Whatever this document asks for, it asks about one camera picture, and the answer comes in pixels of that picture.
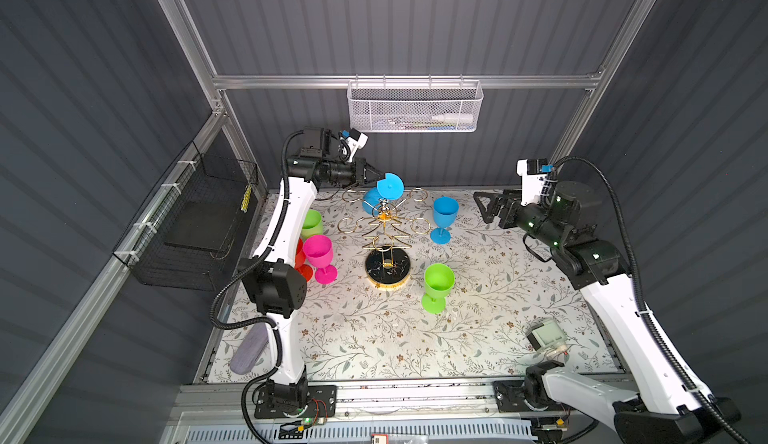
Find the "blue wine glass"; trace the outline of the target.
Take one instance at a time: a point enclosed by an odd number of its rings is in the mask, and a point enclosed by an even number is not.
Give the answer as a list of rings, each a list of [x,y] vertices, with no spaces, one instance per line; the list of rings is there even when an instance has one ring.
[[[397,174],[386,173],[383,179],[380,179],[374,187],[364,194],[362,199],[363,211],[367,215],[372,215],[382,200],[400,200],[404,191],[403,180]]]
[[[430,233],[434,243],[445,245],[450,242],[449,228],[454,224],[459,210],[459,202],[452,197],[442,196],[434,201],[433,220],[436,228]]]

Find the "green wine glass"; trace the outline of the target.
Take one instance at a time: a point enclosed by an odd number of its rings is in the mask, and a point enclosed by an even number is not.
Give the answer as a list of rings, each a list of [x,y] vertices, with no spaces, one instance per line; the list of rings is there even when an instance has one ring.
[[[315,209],[308,210],[304,224],[302,225],[301,238],[308,240],[316,235],[324,234],[324,224],[322,214]]]
[[[424,294],[421,299],[423,309],[431,314],[441,313],[454,284],[455,274],[449,266],[441,263],[430,265],[424,273]]]

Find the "pink wine glass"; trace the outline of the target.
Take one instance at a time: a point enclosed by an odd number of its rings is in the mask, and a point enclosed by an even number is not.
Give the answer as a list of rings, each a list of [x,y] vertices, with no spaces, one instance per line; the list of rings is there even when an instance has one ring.
[[[315,279],[322,285],[333,283],[338,277],[338,270],[333,265],[333,242],[325,235],[314,235],[304,242],[304,253],[311,266],[315,267]]]

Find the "red wine glass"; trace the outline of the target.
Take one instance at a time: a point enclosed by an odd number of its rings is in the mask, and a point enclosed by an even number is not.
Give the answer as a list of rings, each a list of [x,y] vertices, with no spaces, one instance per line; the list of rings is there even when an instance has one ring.
[[[296,248],[294,268],[303,276],[307,282],[309,282],[313,278],[314,269],[310,264],[307,263],[307,258],[303,248],[304,241],[300,239],[298,240]]]

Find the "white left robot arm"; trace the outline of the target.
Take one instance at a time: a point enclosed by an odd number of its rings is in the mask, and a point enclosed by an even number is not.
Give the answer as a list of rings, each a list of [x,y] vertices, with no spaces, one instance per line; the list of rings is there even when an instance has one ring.
[[[384,178],[382,171],[356,155],[367,140],[368,136],[357,129],[334,132],[315,127],[294,131],[286,137],[280,155],[279,201],[266,234],[256,254],[246,259],[245,267],[236,272],[212,302],[209,319],[213,327],[249,327],[267,332],[272,368],[250,379],[240,397],[244,422],[259,443],[268,440],[254,426],[248,410],[251,390],[264,389],[268,401],[285,405],[291,411],[300,411],[308,403],[306,365],[294,321],[307,296],[307,280],[295,268],[298,241],[320,184],[350,188]],[[221,301],[238,284],[256,305],[258,315],[224,322],[219,318]]]

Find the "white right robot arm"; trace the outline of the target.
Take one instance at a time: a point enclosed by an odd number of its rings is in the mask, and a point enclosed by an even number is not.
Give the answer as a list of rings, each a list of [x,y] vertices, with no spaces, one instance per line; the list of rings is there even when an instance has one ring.
[[[550,261],[603,324],[636,388],[616,388],[546,360],[527,368],[518,389],[523,402],[534,411],[554,406],[576,410],[591,418],[590,429],[603,424],[624,443],[704,443],[720,432],[746,442],[733,426],[741,418],[735,403],[712,393],[648,306],[613,187],[606,190],[621,247],[596,233],[598,193],[585,183],[559,178],[558,171],[570,160],[519,160],[521,190],[476,191],[473,199],[484,222],[519,228],[548,247]]]

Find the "gold wine glass rack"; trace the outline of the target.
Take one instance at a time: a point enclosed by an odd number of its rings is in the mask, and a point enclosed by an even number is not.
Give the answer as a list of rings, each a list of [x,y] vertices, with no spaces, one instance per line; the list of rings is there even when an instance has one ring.
[[[367,251],[364,261],[366,278],[377,290],[394,291],[408,283],[412,264],[408,250],[413,247],[412,238],[428,234],[432,224],[423,216],[407,217],[406,203],[425,203],[429,193],[423,188],[413,188],[398,200],[369,194],[354,188],[344,190],[345,203],[360,203],[364,217],[344,217],[337,230],[344,235],[359,234],[365,240],[362,249]]]

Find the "white mesh basket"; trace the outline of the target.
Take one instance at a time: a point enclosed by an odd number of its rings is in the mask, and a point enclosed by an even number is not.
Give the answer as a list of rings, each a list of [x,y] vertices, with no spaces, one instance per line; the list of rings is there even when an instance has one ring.
[[[346,98],[351,126],[365,133],[471,133],[484,100],[471,80],[353,80]],[[449,126],[432,115],[471,113],[474,126]]]

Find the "white marker in basket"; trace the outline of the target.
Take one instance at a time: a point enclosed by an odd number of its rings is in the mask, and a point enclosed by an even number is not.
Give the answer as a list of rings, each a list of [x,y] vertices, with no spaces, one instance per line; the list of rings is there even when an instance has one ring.
[[[431,120],[449,126],[474,126],[475,117],[471,113],[444,113],[431,116]]]

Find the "small white scale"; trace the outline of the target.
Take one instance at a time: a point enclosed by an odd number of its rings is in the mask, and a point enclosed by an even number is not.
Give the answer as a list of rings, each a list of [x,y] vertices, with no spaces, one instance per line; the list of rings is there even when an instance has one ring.
[[[532,321],[525,336],[535,353],[543,358],[554,359],[568,351],[568,336],[554,318]]]

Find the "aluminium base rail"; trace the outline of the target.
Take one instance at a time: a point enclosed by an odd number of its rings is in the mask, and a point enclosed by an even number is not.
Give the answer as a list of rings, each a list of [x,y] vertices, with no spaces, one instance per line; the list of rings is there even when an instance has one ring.
[[[423,439],[428,443],[616,443],[619,438],[591,417],[555,405],[532,411],[501,391],[498,377],[318,381],[309,404],[314,424],[299,443],[368,443],[372,439]],[[286,443],[279,428],[298,414],[256,418],[264,391],[244,384],[185,385],[161,434],[162,443],[252,443],[255,428],[269,443]]]

